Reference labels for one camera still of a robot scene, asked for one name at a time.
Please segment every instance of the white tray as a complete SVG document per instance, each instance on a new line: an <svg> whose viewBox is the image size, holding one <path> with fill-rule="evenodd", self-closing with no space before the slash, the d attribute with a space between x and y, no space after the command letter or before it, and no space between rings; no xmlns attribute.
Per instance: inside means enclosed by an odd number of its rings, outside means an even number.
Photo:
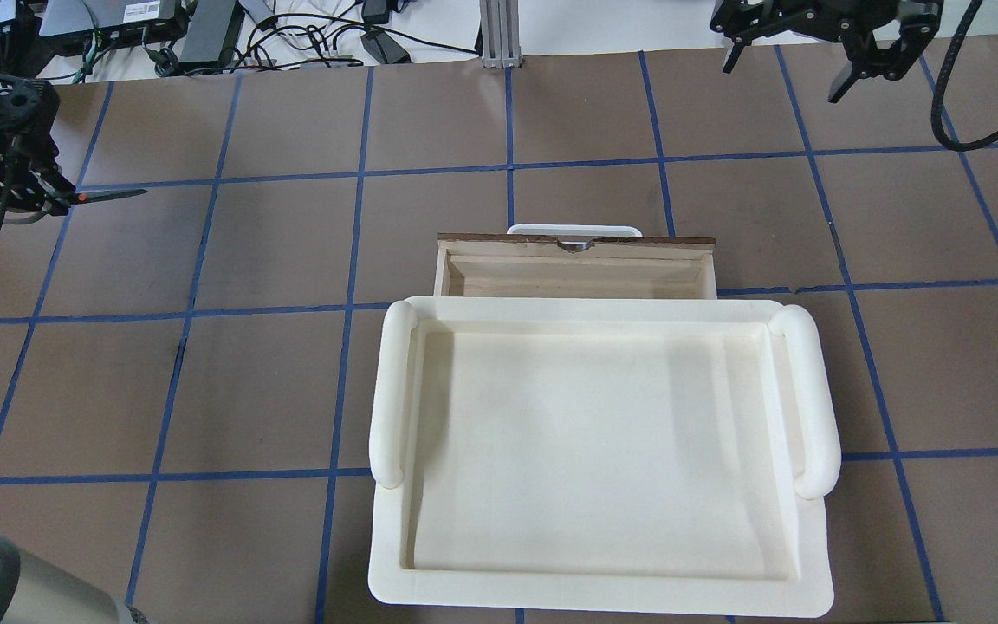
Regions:
<svg viewBox="0 0 998 624"><path fill-rule="evenodd" d="M772 301L415 296L369 441L382 601L813 617L839 439Z"/></svg>

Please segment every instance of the wooden edge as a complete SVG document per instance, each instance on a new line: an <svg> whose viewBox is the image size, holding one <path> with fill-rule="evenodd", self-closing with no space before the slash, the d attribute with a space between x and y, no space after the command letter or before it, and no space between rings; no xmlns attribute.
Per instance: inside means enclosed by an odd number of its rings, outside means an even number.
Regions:
<svg viewBox="0 0 998 624"><path fill-rule="evenodd" d="M466 242L496 242L497 244L558 244L558 237L546 234L459 234L439 233L437 240ZM590 238L590 244L688 244L714 245L712 237L595 237Z"/></svg>

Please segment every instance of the tray handle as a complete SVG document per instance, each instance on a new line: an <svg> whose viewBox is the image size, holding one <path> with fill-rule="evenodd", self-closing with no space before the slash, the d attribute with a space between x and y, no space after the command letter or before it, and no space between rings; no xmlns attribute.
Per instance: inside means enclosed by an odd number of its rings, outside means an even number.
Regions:
<svg viewBox="0 0 998 624"><path fill-rule="evenodd" d="M368 435L368 462L381 487L395 490L403 483L403 431L407 400L407 370L411 334L418 315L411 304L396 301L384 316L379 343L376 391L373 394L372 433Z"/></svg>
<svg viewBox="0 0 998 624"><path fill-rule="evenodd" d="M821 498L834 489L842 467L839 429L815 320L799 305L785 305L768 320L768 331L783 336L792 364L795 403L803 431L803 473L795 478L800 497Z"/></svg>
<svg viewBox="0 0 998 624"><path fill-rule="evenodd" d="M630 225L515 224L508 234L546 234L550 237L641 237L641 230Z"/></svg>

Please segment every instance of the wooden drawer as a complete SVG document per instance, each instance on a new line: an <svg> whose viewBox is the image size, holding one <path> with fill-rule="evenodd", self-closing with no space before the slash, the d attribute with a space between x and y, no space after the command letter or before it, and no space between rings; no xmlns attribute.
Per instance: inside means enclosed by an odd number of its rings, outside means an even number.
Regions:
<svg viewBox="0 0 998 624"><path fill-rule="evenodd" d="M439 234L435 296L716 299L714 238Z"/></svg>

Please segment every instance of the label sticker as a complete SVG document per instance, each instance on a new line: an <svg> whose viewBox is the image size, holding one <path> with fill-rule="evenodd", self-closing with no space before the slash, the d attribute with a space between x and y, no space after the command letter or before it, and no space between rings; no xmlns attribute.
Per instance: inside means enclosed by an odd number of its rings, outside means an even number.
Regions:
<svg viewBox="0 0 998 624"><path fill-rule="evenodd" d="M159 1L127 4L126 13L122 15L122 23L139 23L139 21L154 20L156 17L159 17Z"/></svg>

